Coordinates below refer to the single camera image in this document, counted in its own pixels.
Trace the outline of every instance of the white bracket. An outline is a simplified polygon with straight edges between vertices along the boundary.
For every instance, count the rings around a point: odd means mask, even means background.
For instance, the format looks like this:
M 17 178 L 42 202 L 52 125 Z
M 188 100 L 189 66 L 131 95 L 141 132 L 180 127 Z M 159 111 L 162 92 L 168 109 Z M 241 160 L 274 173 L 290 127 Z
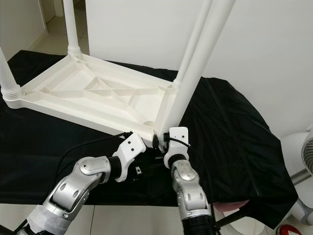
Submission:
M 188 142 L 188 128 L 187 127 L 171 127 L 169 130 L 170 138 L 174 138 L 178 141 L 182 141 L 185 144 Z M 189 160 L 189 155 L 187 153 L 188 147 L 182 143 L 176 141 L 169 141 L 168 151 L 164 156 L 164 164 L 167 168 L 170 168 L 168 165 L 168 160 L 175 154 L 182 154 L 186 157 L 186 160 Z
M 113 157 L 119 157 L 122 168 L 121 176 L 115 179 L 117 182 L 123 182 L 126 180 L 128 167 L 139 153 L 144 153 L 145 151 L 146 146 L 143 143 L 142 138 L 135 133 L 120 144 L 118 150 L 113 153 Z

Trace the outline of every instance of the black cable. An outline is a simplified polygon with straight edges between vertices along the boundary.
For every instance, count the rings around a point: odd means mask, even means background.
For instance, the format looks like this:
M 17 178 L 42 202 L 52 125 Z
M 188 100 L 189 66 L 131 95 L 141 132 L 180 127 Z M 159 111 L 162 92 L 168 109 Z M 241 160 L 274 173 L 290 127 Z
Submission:
M 115 139 L 115 138 L 118 138 L 118 137 L 121 137 L 121 136 L 124 136 L 124 135 L 129 135 L 130 133 L 132 132 L 124 132 L 124 133 L 121 133 L 121 134 L 118 134 L 118 135 L 115 135 L 115 136 L 108 136 L 106 138 L 101 138 L 101 139 L 97 139 L 97 140 L 93 140 L 93 141 L 87 141 L 87 142 L 84 142 L 84 143 L 80 143 L 72 148 L 70 148 L 69 150 L 67 150 L 65 152 L 65 154 L 61 157 L 60 161 L 59 161 L 59 164 L 58 164 L 58 168 L 57 168 L 57 171 L 56 171 L 56 174 L 55 174 L 55 177 L 54 177 L 54 181 L 53 181 L 53 185 L 52 187 L 55 186 L 56 184 L 56 181 L 58 179 L 58 174 L 59 174 L 59 169 L 61 167 L 61 164 L 62 164 L 62 161 L 64 160 L 64 158 L 67 156 L 67 154 L 69 154 L 72 150 L 74 150 L 75 148 L 78 148 L 78 147 L 81 147 L 81 146 L 84 146 L 86 144 L 90 144 L 90 143 L 96 143 L 96 142 L 100 142 L 100 141 L 107 141 L 107 140 L 110 140 L 110 139 Z
M 195 154 L 197 153 L 194 148 L 192 148 L 190 145 L 186 144 L 183 141 L 180 141 L 180 140 L 177 140 L 177 139 L 174 139 L 174 138 L 169 138 L 169 140 L 181 143 L 181 144 L 185 145 L 186 147 L 188 147 L 189 149 L 191 149 Z M 221 235 L 221 233 L 219 231 L 220 228 L 217 228 L 217 226 L 216 226 L 216 219 L 215 219 L 214 206 L 213 206 L 213 193 L 212 193 L 213 190 L 212 190 L 211 176 L 210 176 L 210 173 L 209 173 L 209 171 L 208 171 L 208 169 L 206 167 L 206 164 L 204 163 L 203 159 L 200 158 L 200 160 L 202 161 L 202 164 L 204 165 L 204 168 L 205 168 L 205 172 L 206 172 L 206 174 L 208 176 L 208 184 L 209 184 L 209 190 L 210 190 L 210 208 L 211 208 L 211 213 L 212 213 L 212 223 L 214 224 L 214 229 L 216 230 L 217 234 Z
M 73 161 L 70 161 L 68 164 L 66 164 L 58 173 L 58 177 L 61 175 L 61 173 L 71 164 L 73 164 L 74 162 L 78 161 L 79 159 L 75 159 Z
M 50 192 L 52 191 L 53 187 L 55 186 L 56 184 L 56 181 L 58 179 L 58 176 L 60 175 L 60 173 L 67 167 L 70 165 L 70 163 L 73 163 L 70 162 L 69 164 L 67 164 L 65 167 L 62 168 L 62 170 L 59 172 L 59 169 L 60 169 L 60 166 L 62 164 L 62 161 L 64 160 L 64 158 L 67 156 L 67 154 L 69 154 L 69 152 L 71 152 L 72 150 L 74 150 L 75 148 L 78 148 L 78 147 L 81 147 L 81 146 L 84 146 L 86 144 L 90 144 L 90 143 L 96 143 L 96 142 L 100 142 L 100 141 L 107 141 L 107 140 L 110 140 L 110 139 L 115 139 L 115 138 L 118 138 L 118 137 L 121 137 L 121 136 L 125 136 L 125 137 L 128 137 L 132 134 L 132 132 L 124 132 L 124 133 L 121 133 L 121 134 L 118 134 L 118 135 L 115 135 L 115 136 L 108 136 L 106 138 L 101 138 L 101 139 L 97 139 L 97 140 L 93 140 L 93 141 L 87 141 L 87 142 L 83 142 L 83 143 L 80 143 L 70 149 L 68 149 L 64 155 L 61 157 L 61 159 L 59 160 L 59 163 L 58 163 L 58 168 L 56 170 L 56 174 L 54 176 L 54 180 L 53 180 L 53 185 L 52 187 L 49 189 L 48 193 L 46 194 L 46 196 L 44 197 L 44 199 L 39 203 L 40 205 L 43 204 L 45 202 L 45 199 L 49 196 Z M 24 226 L 25 224 L 27 223 L 27 219 L 24 220 L 16 230 L 14 230 L 13 232 L 13 235 L 16 235 Z

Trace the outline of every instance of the floor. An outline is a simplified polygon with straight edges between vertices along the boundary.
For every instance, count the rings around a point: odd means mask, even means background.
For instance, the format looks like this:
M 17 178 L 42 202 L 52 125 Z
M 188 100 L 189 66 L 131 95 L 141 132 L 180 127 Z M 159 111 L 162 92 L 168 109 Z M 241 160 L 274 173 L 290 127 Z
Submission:
M 89 55 L 86 11 L 75 8 L 78 44 L 84 54 Z M 54 17 L 47 23 L 48 35 L 38 43 L 33 51 L 47 54 L 67 55 L 67 29 L 64 17 Z
M 79 46 L 89 54 L 86 6 L 75 5 L 75 18 Z M 47 24 L 48 35 L 33 51 L 67 55 L 67 32 L 64 17 L 54 17 Z M 0 224 L 14 230 L 35 208 L 35 205 L 0 204 Z M 217 219 L 223 218 L 217 212 Z M 283 222 L 296 226 L 303 235 L 312 228 L 299 224 L 293 217 Z M 221 229 L 222 235 L 240 235 L 230 225 Z M 83 206 L 70 225 L 66 235 L 182 235 L 178 208 L 143 206 Z M 266 228 L 261 235 L 274 235 Z
M 0 204 L 0 224 L 14 230 L 35 205 Z M 240 235 L 230 225 L 222 235 Z M 178 208 L 83 206 L 66 235 L 183 235 Z M 264 230 L 261 235 L 268 235 Z

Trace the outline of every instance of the red object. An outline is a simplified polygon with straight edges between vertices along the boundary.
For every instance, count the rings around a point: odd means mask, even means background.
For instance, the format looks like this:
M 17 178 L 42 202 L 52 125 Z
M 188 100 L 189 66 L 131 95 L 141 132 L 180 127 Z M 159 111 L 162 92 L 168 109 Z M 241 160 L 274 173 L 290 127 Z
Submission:
M 302 235 L 295 227 L 291 225 L 282 225 L 277 229 L 277 235 Z
M 219 212 L 229 212 L 234 211 L 240 207 L 243 207 L 245 204 L 247 204 L 250 200 L 245 200 L 242 202 L 216 202 L 214 203 L 215 208 Z

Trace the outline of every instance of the black cylindrical joint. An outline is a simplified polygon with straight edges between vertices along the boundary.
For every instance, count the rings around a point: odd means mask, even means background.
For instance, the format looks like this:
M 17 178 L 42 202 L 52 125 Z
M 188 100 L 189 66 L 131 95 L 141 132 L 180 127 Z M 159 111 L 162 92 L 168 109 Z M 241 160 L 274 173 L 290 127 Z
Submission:
M 158 149 L 158 145 L 159 145 L 158 137 L 156 134 L 154 134 L 152 139 L 152 147 L 154 149 Z
M 46 230 L 43 230 L 39 233 L 34 233 L 31 229 L 29 224 L 24 228 L 25 232 L 29 235 L 53 235 L 52 233 L 47 232 Z
M 170 169 L 172 168 L 173 163 L 178 160 L 186 160 L 186 157 L 182 154 L 175 154 L 172 157 L 170 157 L 170 159 L 168 160 L 168 165 Z
M 200 215 L 182 221 L 185 235 L 215 235 L 209 215 Z
M 111 165 L 110 178 L 116 179 L 122 174 L 122 165 L 118 156 L 108 158 Z

